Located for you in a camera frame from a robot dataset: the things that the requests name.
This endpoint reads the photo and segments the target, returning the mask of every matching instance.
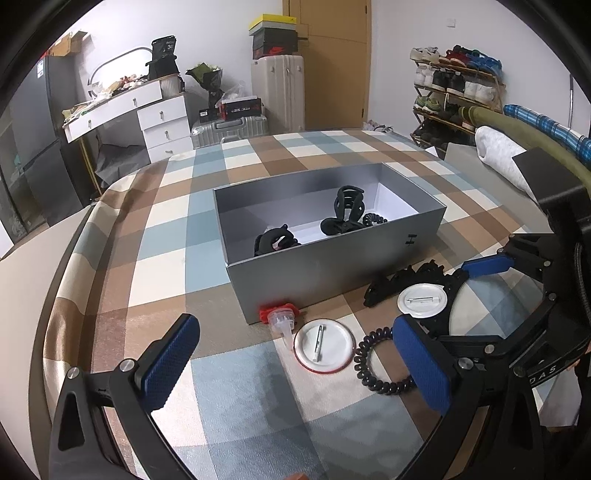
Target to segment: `desk drawer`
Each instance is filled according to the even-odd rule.
[[[176,120],[183,116],[187,116],[184,95],[179,95],[138,110],[139,125],[142,130]]]
[[[109,100],[109,120],[130,112],[144,105],[162,100],[162,91],[160,91],[160,82],[147,83],[141,87],[136,87],[129,92],[120,93]]]
[[[152,148],[179,138],[188,137],[190,134],[189,120],[184,116],[144,130],[144,140],[146,140],[146,147]]]
[[[102,116],[102,113],[99,112],[99,109],[104,107],[107,107],[107,105],[100,105],[96,109],[91,110],[86,115],[82,115],[80,118],[77,118],[72,123],[70,123],[67,126],[70,130],[68,141],[71,142],[76,138],[80,138],[82,135],[87,134],[92,129],[101,125],[102,122],[99,119]]]
[[[193,141],[191,137],[180,138],[179,140],[173,140],[157,147],[149,148],[148,155],[150,156],[150,162],[154,163],[158,160],[164,160],[170,158],[177,153],[184,153],[193,149]]]

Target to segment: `black box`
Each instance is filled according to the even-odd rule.
[[[262,28],[252,37],[252,59],[272,55],[292,55],[297,51],[297,31]]]
[[[252,49],[258,50],[265,45],[291,46],[297,51],[297,31],[284,28],[262,28],[252,37]]]
[[[244,116],[258,116],[262,114],[261,99],[251,96],[222,102],[220,112],[224,120],[236,120]]]
[[[220,117],[220,112],[217,108],[205,108],[199,110],[199,122],[204,124],[206,122],[213,122]]]

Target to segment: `silver suitcase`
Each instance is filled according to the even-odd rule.
[[[193,148],[208,147],[223,142],[245,140],[268,135],[267,117],[246,116],[237,120],[214,120],[205,124],[199,122],[191,129]]]

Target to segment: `bed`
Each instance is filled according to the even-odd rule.
[[[438,414],[416,390],[399,397],[370,392],[353,365],[333,375],[308,372],[268,326],[248,326],[225,270],[212,189],[305,169],[386,163],[447,205],[437,241],[410,259],[414,265],[434,259],[446,271],[495,253],[511,233],[549,231],[535,204],[483,166],[473,149],[452,145],[446,160],[381,132],[305,132],[201,148],[117,181],[84,224],[48,321],[43,368],[50,416],[71,366],[113,369],[189,312],[200,320],[201,341],[153,418],[196,478],[295,472],[311,479],[395,478]],[[364,292],[304,309],[299,325],[339,320],[357,342],[391,325],[400,314],[395,299],[367,309]],[[516,271],[469,280],[452,310],[451,332],[509,335],[540,299],[541,286]],[[408,374],[392,344],[378,346],[372,362],[380,378]],[[534,391],[540,411],[553,382]],[[130,469],[144,476],[116,417],[109,421]]]

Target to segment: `metal screw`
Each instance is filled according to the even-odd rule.
[[[471,370],[472,367],[474,366],[474,362],[472,360],[470,360],[469,358],[466,358],[465,356],[457,359],[457,364],[463,370]]]
[[[516,377],[523,378],[523,377],[525,377],[525,368],[515,367],[513,369],[513,373],[515,374]]]
[[[119,364],[119,370],[122,372],[129,372],[135,366],[135,360],[127,358]]]
[[[68,373],[66,375],[71,380],[72,378],[76,378],[79,373],[80,369],[78,367],[72,367],[68,370]]]

